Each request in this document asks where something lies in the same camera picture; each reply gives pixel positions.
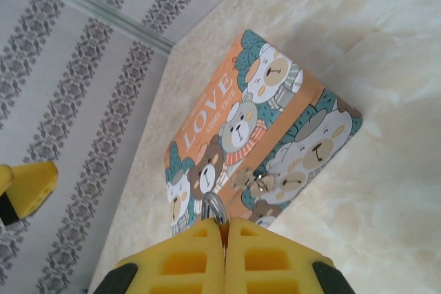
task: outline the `orange tin box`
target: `orange tin box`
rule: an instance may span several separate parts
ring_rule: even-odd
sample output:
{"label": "orange tin box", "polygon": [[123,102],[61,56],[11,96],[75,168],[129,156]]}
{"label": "orange tin box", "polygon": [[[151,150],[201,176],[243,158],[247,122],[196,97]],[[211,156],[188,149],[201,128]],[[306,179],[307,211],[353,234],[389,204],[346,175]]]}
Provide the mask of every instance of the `orange tin box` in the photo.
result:
{"label": "orange tin box", "polygon": [[251,30],[241,34],[165,153],[172,233],[217,193],[267,227],[360,129],[361,114]]}

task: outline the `yellow foam pad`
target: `yellow foam pad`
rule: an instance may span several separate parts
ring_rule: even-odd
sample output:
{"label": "yellow foam pad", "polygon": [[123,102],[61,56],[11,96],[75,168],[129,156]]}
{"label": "yellow foam pad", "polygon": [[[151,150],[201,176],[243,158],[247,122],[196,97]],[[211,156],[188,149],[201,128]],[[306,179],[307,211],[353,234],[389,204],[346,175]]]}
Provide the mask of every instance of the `yellow foam pad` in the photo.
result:
{"label": "yellow foam pad", "polygon": [[329,258],[242,218],[229,224],[225,293],[323,293],[312,264]]}
{"label": "yellow foam pad", "polygon": [[129,263],[135,263],[138,271],[127,294],[224,293],[225,252],[212,218],[125,258],[115,268]]}
{"label": "yellow foam pad", "polygon": [[5,193],[6,189],[14,180],[14,172],[9,165],[0,165],[0,195]]}
{"label": "yellow foam pad", "polygon": [[6,189],[15,213],[20,219],[29,216],[57,186],[58,170],[50,162],[11,167],[14,180]]}

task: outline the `patterned wallpaper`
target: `patterned wallpaper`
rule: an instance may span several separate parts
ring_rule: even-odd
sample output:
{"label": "patterned wallpaper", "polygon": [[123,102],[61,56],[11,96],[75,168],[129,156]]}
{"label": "patterned wallpaper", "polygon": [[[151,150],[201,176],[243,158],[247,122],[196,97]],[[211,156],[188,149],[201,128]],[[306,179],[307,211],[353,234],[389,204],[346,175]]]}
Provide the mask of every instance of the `patterned wallpaper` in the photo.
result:
{"label": "patterned wallpaper", "polygon": [[[177,41],[221,0],[102,0]],[[87,288],[167,58],[61,0],[0,0],[0,163],[59,186],[0,222],[0,293]]]}

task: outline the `marble surface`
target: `marble surface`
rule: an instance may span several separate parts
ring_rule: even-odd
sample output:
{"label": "marble surface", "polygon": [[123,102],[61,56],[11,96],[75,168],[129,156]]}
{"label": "marble surface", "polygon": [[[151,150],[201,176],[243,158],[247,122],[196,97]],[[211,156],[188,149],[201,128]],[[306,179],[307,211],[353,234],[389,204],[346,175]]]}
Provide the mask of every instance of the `marble surface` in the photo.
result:
{"label": "marble surface", "polygon": [[224,0],[173,49],[90,289],[170,236],[163,152],[251,28],[365,117],[270,229],[328,255],[358,294],[439,293],[440,14],[440,0]]}

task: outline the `cartoon bear illustration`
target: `cartoon bear illustration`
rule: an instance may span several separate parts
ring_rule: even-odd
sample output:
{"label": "cartoon bear illustration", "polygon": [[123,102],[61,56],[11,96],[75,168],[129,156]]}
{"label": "cartoon bear illustration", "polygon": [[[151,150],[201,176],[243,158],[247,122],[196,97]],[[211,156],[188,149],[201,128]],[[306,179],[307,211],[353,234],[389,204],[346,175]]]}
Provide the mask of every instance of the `cartoon bear illustration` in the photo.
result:
{"label": "cartoon bear illustration", "polygon": [[244,95],[242,103],[235,103],[227,116],[227,122],[219,129],[219,136],[225,151],[229,176],[236,170],[244,157],[267,131],[265,122],[258,118],[257,106],[252,95]]}
{"label": "cartoon bear illustration", "polygon": [[201,213],[202,197],[213,191],[218,193],[228,180],[227,167],[223,162],[223,149],[219,145],[219,136],[212,137],[209,144],[201,146],[195,159],[195,165],[188,171],[188,181],[194,202],[194,212]]}
{"label": "cartoon bear illustration", "polygon": [[352,117],[340,112],[337,101],[333,110],[322,109],[298,131],[294,142],[283,145],[266,165],[274,176],[275,189],[259,200],[280,204],[293,199],[348,141]]}
{"label": "cartoon bear illustration", "polygon": [[167,182],[167,199],[170,204],[170,222],[173,232],[182,231],[181,227],[187,228],[188,224],[183,224],[188,219],[187,207],[190,199],[190,182],[187,173],[180,169],[173,177],[171,182]]}
{"label": "cartoon bear illustration", "polygon": [[282,209],[278,205],[268,204],[268,202],[264,200],[258,200],[253,205],[252,214],[248,220],[261,227],[267,228],[280,213],[282,213]]}
{"label": "cartoon bear illustration", "polygon": [[265,43],[245,77],[247,84],[243,94],[251,94],[256,104],[268,102],[272,109],[281,112],[295,96],[303,82],[303,71]]}

